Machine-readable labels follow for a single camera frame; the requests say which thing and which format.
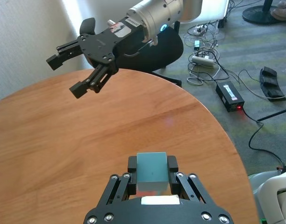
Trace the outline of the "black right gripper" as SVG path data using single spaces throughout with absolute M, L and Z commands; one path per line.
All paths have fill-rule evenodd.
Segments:
M 69 88 L 75 98 L 80 98 L 92 90 L 99 93 L 110 77 L 116 74 L 119 68 L 132 69 L 133 58 L 125 56 L 142 46 L 145 38 L 145 27 L 130 17 L 118 22 L 112 22 L 108 28 L 99 34 L 95 33 L 95 19 L 88 18 L 82 21 L 78 39 L 57 46 L 57 55 L 49 57 L 46 62 L 56 70 L 63 62 L 85 55 L 88 62 L 96 67 L 82 82 L 77 82 Z

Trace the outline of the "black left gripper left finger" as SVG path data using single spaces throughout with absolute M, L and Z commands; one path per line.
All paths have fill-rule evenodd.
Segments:
M 130 156 L 128 159 L 128 170 L 119 176 L 113 174 L 110 176 L 108 183 L 97 206 L 105 206 L 108 204 L 126 201 L 129 196 L 136 194 L 137 183 L 137 157 Z

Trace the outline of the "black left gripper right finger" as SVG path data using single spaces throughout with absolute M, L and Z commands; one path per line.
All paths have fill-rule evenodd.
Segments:
M 214 204 L 212 197 L 194 173 L 188 175 L 179 171 L 175 156 L 167 156 L 167 169 L 171 193 L 178 195 L 180 199 L 199 202 L 204 204 Z

